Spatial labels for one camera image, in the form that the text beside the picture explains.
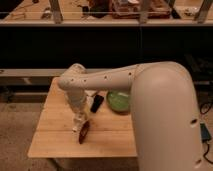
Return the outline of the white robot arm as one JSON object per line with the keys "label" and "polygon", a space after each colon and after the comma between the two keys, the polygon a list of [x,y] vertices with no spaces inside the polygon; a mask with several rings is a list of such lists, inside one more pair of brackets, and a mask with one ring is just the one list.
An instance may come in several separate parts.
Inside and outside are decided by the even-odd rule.
{"label": "white robot arm", "polygon": [[140,171],[202,171],[199,107],[190,73],[176,62],[154,62],[87,73],[80,64],[58,80],[70,102],[86,90],[130,93]]}

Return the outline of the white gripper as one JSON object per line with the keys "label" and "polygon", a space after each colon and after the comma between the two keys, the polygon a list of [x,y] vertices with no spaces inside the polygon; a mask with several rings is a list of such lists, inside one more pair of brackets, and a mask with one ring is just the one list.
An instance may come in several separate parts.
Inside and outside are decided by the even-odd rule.
{"label": "white gripper", "polygon": [[66,93],[70,108],[75,114],[75,119],[86,121],[89,119],[89,106],[84,90],[68,91]]}

